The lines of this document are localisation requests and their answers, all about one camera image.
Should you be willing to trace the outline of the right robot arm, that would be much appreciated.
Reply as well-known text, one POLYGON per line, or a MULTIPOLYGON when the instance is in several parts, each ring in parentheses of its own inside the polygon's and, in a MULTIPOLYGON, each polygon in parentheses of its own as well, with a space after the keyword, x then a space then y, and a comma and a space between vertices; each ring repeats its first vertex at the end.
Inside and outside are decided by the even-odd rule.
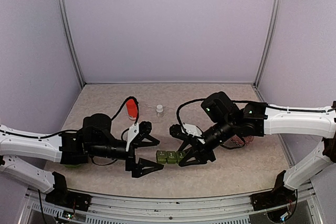
POLYGON ((177 137, 183 140, 185 151, 180 167, 206 164, 215 160, 214 149, 233 136, 245 137, 273 134, 302 134, 320 136, 316 148, 294 167, 276 178, 269 192, 273 205, 281 204, 306 180, 335 163, 335 106, 324 108, 292 108, 263 102, 244 101, 239 109, 223 91, 201 99, 201 107, 214 125, 198 132, 194 125, 180 123, 177 137))

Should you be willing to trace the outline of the red pill bottle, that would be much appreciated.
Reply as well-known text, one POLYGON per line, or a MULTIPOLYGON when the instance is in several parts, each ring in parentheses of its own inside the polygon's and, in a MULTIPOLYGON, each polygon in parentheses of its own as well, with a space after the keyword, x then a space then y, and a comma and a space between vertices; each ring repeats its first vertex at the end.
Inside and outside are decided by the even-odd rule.
POLYGON ((135 121, 137 119, 138 107, 133 99, 126 102, 127 114, 130 120, 135 121))

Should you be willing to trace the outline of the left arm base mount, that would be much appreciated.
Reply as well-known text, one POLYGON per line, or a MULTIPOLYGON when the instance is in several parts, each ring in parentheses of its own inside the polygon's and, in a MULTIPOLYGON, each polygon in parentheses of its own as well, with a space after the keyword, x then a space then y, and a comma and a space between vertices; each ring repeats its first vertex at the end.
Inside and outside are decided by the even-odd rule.
POLYGON ((54 189, 45 197, 45 201, 57 206, 87 212, 92 196, 74 191, 61 191, 54 189))

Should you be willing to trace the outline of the green weekly pill organizer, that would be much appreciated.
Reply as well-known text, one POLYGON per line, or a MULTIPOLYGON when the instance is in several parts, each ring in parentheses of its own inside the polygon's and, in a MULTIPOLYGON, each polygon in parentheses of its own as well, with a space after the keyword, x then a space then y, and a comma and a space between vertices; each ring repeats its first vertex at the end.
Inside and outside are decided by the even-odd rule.
POLYGON ((159 164, 178 164, 185 156, 184 151, 156 151, 156 162, 159 164))

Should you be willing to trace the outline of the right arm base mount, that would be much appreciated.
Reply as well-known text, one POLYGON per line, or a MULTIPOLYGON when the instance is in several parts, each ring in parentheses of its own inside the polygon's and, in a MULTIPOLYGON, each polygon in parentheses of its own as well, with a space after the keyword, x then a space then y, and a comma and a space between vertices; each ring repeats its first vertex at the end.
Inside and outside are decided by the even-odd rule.
POLYGON ((297 200, 295 191, 266 191, 263 193, 256 193, 250 196, 251 204, 254 211, 260 211, 268 208, 286 205, 290 201, 297 200))

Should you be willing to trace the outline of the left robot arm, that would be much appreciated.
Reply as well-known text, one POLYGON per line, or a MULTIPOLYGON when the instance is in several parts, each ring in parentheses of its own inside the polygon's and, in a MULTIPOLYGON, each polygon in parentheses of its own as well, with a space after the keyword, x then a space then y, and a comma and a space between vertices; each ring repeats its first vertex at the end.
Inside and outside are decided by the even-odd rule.
POLYGON ((97 113, 85 117, 79 130, 65 130, 51 135, 39 135, 16 131, 1 126, 1 172, 39 189, 46 201, 59 206, 79 204, 76 195, 68 190, 65 176, 47 172, 23 161, 22 156, 49 160, 62 165, 86 164, 94 157, 124 160, 125 170, 133 178, 140 178, 163 169, 158 164, 135 156, 139 147, 157 146, 159 140, 150 133, 152 124, 147 121, 130 127, 127 141, 111 134, 112 120, 106 114, 97 113))

